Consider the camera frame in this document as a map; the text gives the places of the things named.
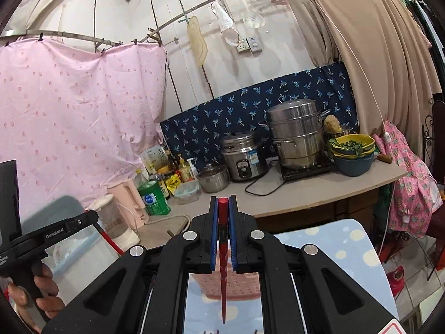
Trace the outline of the wall power socket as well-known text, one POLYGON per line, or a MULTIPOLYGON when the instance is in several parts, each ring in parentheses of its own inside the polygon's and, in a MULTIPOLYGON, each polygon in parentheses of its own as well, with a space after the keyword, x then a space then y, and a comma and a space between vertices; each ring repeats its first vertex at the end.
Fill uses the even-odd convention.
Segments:
POLYGON ((236 47, 238 53, 250 51, 251 53, 259 53, 263 50, 260 40, 255 36, 242 39, 238 42, 236 47))

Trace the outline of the black induction cooker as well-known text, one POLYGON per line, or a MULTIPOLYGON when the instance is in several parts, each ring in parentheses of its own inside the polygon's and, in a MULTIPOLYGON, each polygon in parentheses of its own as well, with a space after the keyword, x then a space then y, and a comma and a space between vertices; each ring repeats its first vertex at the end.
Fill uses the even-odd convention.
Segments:
POLYGON ((315 165, 311 167, 301 168, 301 169, 291 169, 284 167, 280 164, 281 175, 284 182, 292 182, 296 180, 303 180, 313 176, 320 176, 326 173, 335 172, 337 170, 336 165, 332 160, 330 160, 326 155, 321 157, 315 165))

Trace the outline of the beige hanging curtain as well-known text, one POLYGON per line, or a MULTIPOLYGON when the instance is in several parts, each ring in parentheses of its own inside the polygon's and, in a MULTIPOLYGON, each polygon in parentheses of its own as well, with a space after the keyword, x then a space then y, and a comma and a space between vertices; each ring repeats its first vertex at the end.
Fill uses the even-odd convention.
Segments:
POLYGON ((401 0, 296 0, 307 49, 317 66, 339 57, 355 97, 360 132, 390 121, 410 148, 422 148, 422 121, 441 84, 431 44, 401 0))

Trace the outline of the pink floral garment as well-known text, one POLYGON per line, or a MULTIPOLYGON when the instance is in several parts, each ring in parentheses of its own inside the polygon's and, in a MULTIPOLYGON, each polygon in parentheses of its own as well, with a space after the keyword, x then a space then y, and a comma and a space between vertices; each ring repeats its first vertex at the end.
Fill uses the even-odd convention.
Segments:
POLYGON ((394 183, 389 228, 416 237, 425 236, 431 217, 443 204, 437 181, 393 123, 386 121, 383 136, 373 138, 378 150, 391 156, 393 162, 407 172, 394 183))

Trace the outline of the stainless stacked steamer pot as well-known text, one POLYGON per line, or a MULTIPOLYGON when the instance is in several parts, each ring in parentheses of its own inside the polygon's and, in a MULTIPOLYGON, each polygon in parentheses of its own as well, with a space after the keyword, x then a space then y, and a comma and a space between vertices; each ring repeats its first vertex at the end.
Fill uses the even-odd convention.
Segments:
POLYGON ((266 111, 262 123, 271 137, 282 166, 304 170, 316 165, 324 150, 323 118, 315 100, 290 100, 274 105, 266 111))

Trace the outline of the green dish soap bottle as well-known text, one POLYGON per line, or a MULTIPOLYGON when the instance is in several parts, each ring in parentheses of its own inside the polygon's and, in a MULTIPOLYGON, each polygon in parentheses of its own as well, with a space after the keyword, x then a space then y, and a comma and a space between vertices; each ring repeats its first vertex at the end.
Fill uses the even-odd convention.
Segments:
POLYGON ((150 216, 166 216, 170 213, 170 206, 156 180, 147 179, 142 170, 136 169, 134 184, 150 216))

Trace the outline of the white blender jug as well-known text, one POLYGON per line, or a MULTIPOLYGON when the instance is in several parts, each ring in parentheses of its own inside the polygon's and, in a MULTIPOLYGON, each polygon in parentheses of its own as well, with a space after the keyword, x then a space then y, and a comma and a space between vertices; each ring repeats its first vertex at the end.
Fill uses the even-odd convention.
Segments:
POLYGON ((127 251, 140 242, 137 234, 122 216, 113 194, 97 198, 87 209, 98 213, 101 227, 121 250, 127 251))

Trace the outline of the navy floral backsplash cloth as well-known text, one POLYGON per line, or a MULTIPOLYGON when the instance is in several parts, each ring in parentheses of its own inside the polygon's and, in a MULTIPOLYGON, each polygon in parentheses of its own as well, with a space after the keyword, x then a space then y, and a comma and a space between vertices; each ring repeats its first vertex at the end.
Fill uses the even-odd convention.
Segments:
POLYGON ((341 62, 233 91, 162 121, 161 129, 171 152, 194 158, 199 169, 208 163, 222 164, 222 139, 237 133, 254 132, 266 157, 274 157, 271 134, 260 122, 271 107, 301 99, 315 100, 320 111, 328 110, 340 124, 358 131, 352 88, 341 62))

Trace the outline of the hanging beige insole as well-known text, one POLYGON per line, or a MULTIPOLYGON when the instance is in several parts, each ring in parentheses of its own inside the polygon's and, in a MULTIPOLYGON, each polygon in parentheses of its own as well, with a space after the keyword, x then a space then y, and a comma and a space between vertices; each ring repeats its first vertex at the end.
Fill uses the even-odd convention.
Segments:
POLYGON ((188 20, 187 35, 196 65, 202 67, 207 58, 208 49, 196 16, 192 16, 188 20))

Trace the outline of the blue bowl with yellow basins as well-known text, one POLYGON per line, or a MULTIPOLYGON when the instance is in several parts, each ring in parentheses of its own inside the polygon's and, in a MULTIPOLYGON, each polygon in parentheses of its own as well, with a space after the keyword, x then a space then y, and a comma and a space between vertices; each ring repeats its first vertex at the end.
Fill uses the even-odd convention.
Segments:
POLYGON ((328 148, 337 170, 356 177, 371 168, 376 144, 375 139, 366 134, 347 134, 330 139, 328 148))

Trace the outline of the clear food container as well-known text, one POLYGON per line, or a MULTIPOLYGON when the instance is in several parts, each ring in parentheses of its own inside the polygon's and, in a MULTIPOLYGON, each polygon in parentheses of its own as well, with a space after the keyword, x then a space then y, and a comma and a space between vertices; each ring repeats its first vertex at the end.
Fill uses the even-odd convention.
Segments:
POLYGON ((201 186, 198 180, 191 180, 180 184, 174 192, 174 198, 179 205, 198 201, 201 193, 201 186))

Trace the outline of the dark red chopstick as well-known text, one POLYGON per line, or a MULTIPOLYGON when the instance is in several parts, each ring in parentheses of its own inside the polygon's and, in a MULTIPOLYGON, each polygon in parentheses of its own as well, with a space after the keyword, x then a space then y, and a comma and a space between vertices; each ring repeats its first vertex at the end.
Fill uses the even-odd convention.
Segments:
POLYGON ((222 302, 222 322, 226 322, 228 240, 229 240, 229 199, 218 198, 219 229, 219 273, 222 302))

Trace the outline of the blue dotted table cloth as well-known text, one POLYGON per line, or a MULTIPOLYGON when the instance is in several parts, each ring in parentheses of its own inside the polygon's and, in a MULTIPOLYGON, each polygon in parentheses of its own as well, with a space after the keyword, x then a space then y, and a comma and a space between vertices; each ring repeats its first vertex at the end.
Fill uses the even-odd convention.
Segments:
MULTIPOLYGON (((399 317, 384 268, 358 221, 343 219, 310 229, 277 234, 276 237, 292 247, 316 245, 392 315, 399 317)), ((221 302, 209 299, 198 282, 190 277, 184 332, 262 333, 261 300, 227 302, 226 322, 223 323, 221 302)))

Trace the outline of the white dish drainer box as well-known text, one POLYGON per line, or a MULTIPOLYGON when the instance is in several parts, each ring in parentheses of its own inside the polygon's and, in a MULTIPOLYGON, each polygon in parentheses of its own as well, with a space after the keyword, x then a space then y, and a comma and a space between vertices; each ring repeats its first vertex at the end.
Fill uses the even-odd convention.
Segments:
MULTIPOLYGON (((65 218, 84 212, 81 203, 62 196, 41 207, 29 218, 21 219, 23 233, 29 233, 65 218)), ((68 304, 118 258, 117 252, 90 226, 46 249, 43 259, 53 272, 58 296, 68 304)))

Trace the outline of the silver rice cooker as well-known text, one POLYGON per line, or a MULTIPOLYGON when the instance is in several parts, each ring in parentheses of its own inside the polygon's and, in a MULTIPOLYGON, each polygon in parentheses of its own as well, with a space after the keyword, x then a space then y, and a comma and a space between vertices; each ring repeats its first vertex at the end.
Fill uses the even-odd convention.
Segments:
POLYGON ((232 182, 254 180, 268 172, 263 148, 254 132, 224 137, 221 154, 232 182))

